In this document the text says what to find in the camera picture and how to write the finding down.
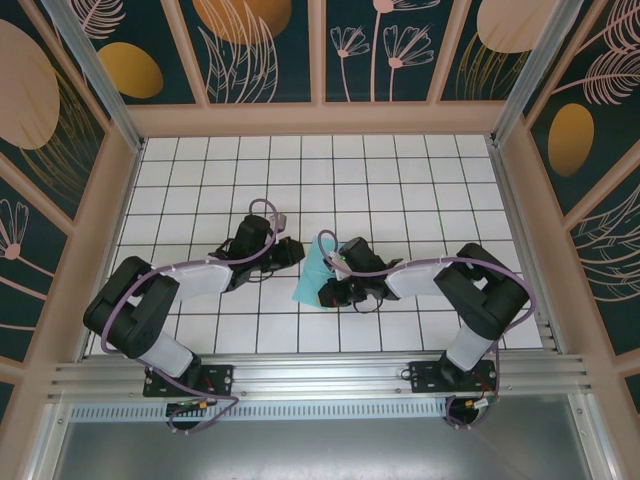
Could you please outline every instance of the gray metal surface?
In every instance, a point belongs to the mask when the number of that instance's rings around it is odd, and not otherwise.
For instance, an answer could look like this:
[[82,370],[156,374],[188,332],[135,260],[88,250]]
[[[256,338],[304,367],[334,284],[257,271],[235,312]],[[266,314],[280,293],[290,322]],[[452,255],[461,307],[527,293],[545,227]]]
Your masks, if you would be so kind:
[[[400,377],[402,370],[412,361],[439,358],[440,353],[202,356],[204,364],[234,365],[233,392],[242,394],[242,400],[412,397],[409,383]],[[501,395],[590,390],[579,355],[506,351],[500,355],[500,367]],[[143,367],[132,360],[92,357],[59,365],[47,393],[52,402],[148,402],[142,397],[143,380]]]
[[477,431],[439,418],[70,424],[58,480],[590,479],[566,399],[503,399]]

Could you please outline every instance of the white tiled floor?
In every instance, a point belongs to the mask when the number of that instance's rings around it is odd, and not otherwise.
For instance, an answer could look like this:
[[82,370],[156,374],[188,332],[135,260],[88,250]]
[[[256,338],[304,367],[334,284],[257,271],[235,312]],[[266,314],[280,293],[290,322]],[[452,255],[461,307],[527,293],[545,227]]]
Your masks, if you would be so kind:
[[[152,138],[115,265],[130,255],[156,265],[203,258],[265,195],[307,247],[324,228],[343,241],[364,237],[385,261],[453,255],[475,241],[521,271],[478,135]],[[460,328],[442,296],[369,314],[299,305],[291,300],[298,274],[176,304],[164,330],[204,354],[443,350]],[[504,346],[540,348],[535,321]],[[93,336],[87,353],[101,353]]]

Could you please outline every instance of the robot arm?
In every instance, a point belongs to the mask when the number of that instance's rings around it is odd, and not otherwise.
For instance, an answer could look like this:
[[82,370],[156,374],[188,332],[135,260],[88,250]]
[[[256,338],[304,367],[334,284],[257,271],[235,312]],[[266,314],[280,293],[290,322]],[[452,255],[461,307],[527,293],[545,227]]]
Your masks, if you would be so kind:
[[[469,243],[457,257],[506,270],[480,245]],[[362,238],[346,243],[334,256],[341,266],[353,272],[381,272],[401,260],[385,264]],[[443,293],[464,325],[440,359],[442,378],[453,388],[460,386],[500,339],[515,316],[529,300],[527,292],[509,276],[463,260],[447,267],[415,265],[388,275],[357,277],[341,275],[330,279],[320,290],[321,305],[343,307],[364,301],[373,295],[378,301],[399,300],[413,295]]]

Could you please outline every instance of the flower illustration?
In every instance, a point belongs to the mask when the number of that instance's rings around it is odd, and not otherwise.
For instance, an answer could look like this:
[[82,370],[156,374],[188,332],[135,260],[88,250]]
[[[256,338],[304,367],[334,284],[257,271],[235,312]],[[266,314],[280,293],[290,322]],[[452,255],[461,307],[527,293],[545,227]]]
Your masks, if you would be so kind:
[[6,198],[0,200],[0,258],[15,260],[20,257],[20,245],[29,220],[29,209],[16,203],[15,213]]
[[423,10],[425,8],[435,7],[440,0],[416,1],[409,2],[407,0],[373,0],[373,7],[379,13],[391,13],[394,10]]
[[369,52],[369,44],[365,43],[366,37],[362,33],[362,27],[347,27],[344,33],[340,27],[331,29],[331,41],[336,47],[336,52],[340,57],[340,67],[342,68],[342,84],[344,85],[344,93],[347,96],[347,102],[351,101],[349,96],[349,88],[347,87],[347,75],[344,71],[344,59],[347,57],[355,57]]
[[428,50],[431,45],[428,31],[429,27],[422,29],[407,27],[398,37],[397,25],[384,29],[384,48],[391,67],[390,102],[393,101],[393,77],[398,68],[414,67],[433,61],[433,50]]
[[378,31],[380,30],[380,18],[391,12],[409,12],[412,10],[424,10],[436,7],[440,0],[373,0],[373,8],[376,9],[376,23],[373,29],[373,48],[371,54],[371,101],[376,101],[376,52],[378,49]]

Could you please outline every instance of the dark teal panel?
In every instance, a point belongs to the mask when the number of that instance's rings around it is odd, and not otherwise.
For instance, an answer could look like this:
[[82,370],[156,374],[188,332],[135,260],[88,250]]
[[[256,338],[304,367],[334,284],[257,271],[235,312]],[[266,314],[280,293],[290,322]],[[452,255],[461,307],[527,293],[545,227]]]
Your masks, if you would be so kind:
[[65,99],[60,105],[58,125],[47,144],[38,150],[22,150],[0,138],[0,152],[73,219],[104,131],[17,0],[0,4],[0,19],[18,27],[40,46],[58,74],[60,97]]
[[[180,0],[180,7],[193,43],[193,49],[202,74],[202,81],[206,85],[207,78],[210,76],[209,49],[199,28],[211,40],[215,39],[215,34],[208,29],[198,16],[193,6],[193,0]],[[219,12],[219,15],[226,18],[224,12]],[[273,45],[277,54],[277,61],[273,57],[271,57],[271,61],[272,65],[277,64],[278,71],[275,92],[271,102],[310,102],[311,74],[309,66],[309,11],[307,0],[291,0],[291,18],[285,29],[273,39]],[[233,50],[233,44],[219,39],[217,51],[226,65],[231,65],[230,58]],[[241,46],[238,55],[242,57],[246,55],[246,51],[246,47]],[[258,53],[258,55],[262,55],[258,57],[254,52],[250,55],[253,55],[251,58],[254,59],[261,58],[266,60],[269,57],[263,53]],[[269,102],[272,96],[272,89],[266,88],[260,93],[260,77],[262,73],[257,73],[260,70],[255,67],[249,69],[251,73],[248,75],[251,82],[247,88],[244,88],[246,82],[243,79],[247,77],[248,63],[240,62],[236,65],[235,69],[229,69],[235,70],[237,73],[235,76],[236,81],[229,82],[232,84],[232,88],[228,90],[229,94],[227,95],[227,89],[222,89],[220,90],[219,98],[216,98],[216,95],[211,90],[208,90],[209,101],[211,103],[234,103],[241,99],[242,103]],[[212,74],[211,78],[222,78],[222,75]],[[273,71],[266,77],[265,83],[269,84],[272,81],[275,81]]]
[[[370,0],[327,1],[327,31],[325,35],[328,102],[346,102],[346,92],[348,92],[351,101],[371,101],[372,68],[375,68],[376,101],[389,101],[391,91],[393,92],[393,101],[426,100],[444,32],[449,21],[451,2],[445,1],[430,7],[429,5],[433,2],[426,0],[409,3],[428,8],[402,10],[398,5],[390,13],[381,13],[376,39],[374,32],[378,12]],[[351,41],[353,36],[347,33],[347,28],[361,28],[362,34],[357,35],[357,38]],[[420,37],[420,31],[425,28],[427,29],[426,37]],[[342,61],[332,40],[332,30],[334,38],[337,38],[337,34],[342,36],[342,41],[337,40],[338,47],[348,46],[347,50],[353,51],[355,54],[350,54]],[[405,34],[404,39],[400,42],[403,34]],[[377,48],[375,65],[372,66],[374,42],[377,42]],[[412,46],[405,52],[405,47],[410,43]],[[354,50],[355,44],[359,45],[356,50]],[[415,63],[418,63],[417,65],[403,65],[395,70],[391,68],[390,58],[402,57],[400,60],[405,62],[407,59],[412,60],[412,56]],[[393,89],[390,88],[392,71],[394,72]]]
[[477,37],[481,4],[471,3],[441,100],[506,100],[531,53],[494,53],[484,47]]
[[21,362],[44,306],[38,297],[49,293],[67,236],[1,178],[0,223],[7,232],[0,236],[0,324],[26,328],[0,327],[0,355]]
[[627,388],[631,394],[633,404],[636,407],[636,412],[640,414],[640,373],[636,375],[630,375],[624,379],[627,383]]
[[7,412],[13,388],[13,385],[10,383],[0,382],[0,425],[2,425],[2,419]]
[[571,236],[616,355],[640,348],[640,167]]
[[[603,30],[607,28],[607,19],[614,5],[614,2],[609,2],[600,14],[587,35],[585,44],[593,41],[582,51],[576,53],[556,90],[531,128],[531,134],[540,151],[560,208],[564,213],[568,213],[640,138],[640,126],[638,125],[640,86],[637,78],[634,80],[633,72],[633,68],[635,68],[635,77],[638,77],[640,43],[636,43],[635,50],[627,50],[620,54],[624,58],[622,58],[622,67],[618,68],[617,72],[615,70],[600,72],[600,74],[604,74],[603,76],[610,76],[612,82],[607,85],[585,82],[589,69],[599,57],[615,53],[605,42],[605,36],[601,35]],[[632,28],[640,31],[637,24],[635,25]],[[614,95],[612,98],[618,104],[605,101],[606,99],[602,95],[604,92],[610,91],[611,87],[616,84],[616,75],[619,81],[623,83],[628,81],[628,88],[624,92],[624,96]],[[597,87],[599,92],[589,92],[587,96],[583,89],[585,85]],[[561,176],[551,167],[548,151],[549,133],[558,112],[572,103],[581,105],[588,110],[589,115],[593,118],[595,136],[591,150],[581,168],[570,176]],[[566,132],[566,135],[580,136],[582,132],[571,131]]]
[[580,28],[580,24],[584,20],[584,16],[589,11],[589,8],[591,8],[591,5],[593,5],[593,0],[584,0],[584,2],[582,3],[582,6],[580,7],[580,12],[578,13],[578,16],[576,17],[576,19],[574,20],[573,25],[571,26],[571,29],[569,30],[568,35],[564,38],[564,41],[562,42],[562,45],[560,45],[560,48],[556,52],[556,55],[553,58],[553,60],[551,61],[551,64],[549,65],[549,67],[547,68],[547,71],[544,73],[544,75],[540,79],[540,83],[538,83],[538,86],[536,87],[536,89],[531,94],[531,98],[527,102],[527,105],[524,107],[524,116],[525,117],[527,115],[529,115],[529,112],[533,108],[533,105],[538,100],[538,97],[540,96],[540,93],[542,92],[542,89],[547,84],[547,80],[549,80],[549,77],[551,76],[553,71],[558,66],[558,62],[560,62],[560,59],[562,58],[562,55],[564,55],[564,52],[567,50],[567,46],[569,45],[569,43],[573,39],[573,36],[576,34],[576,30],[578,30],[578,28]]

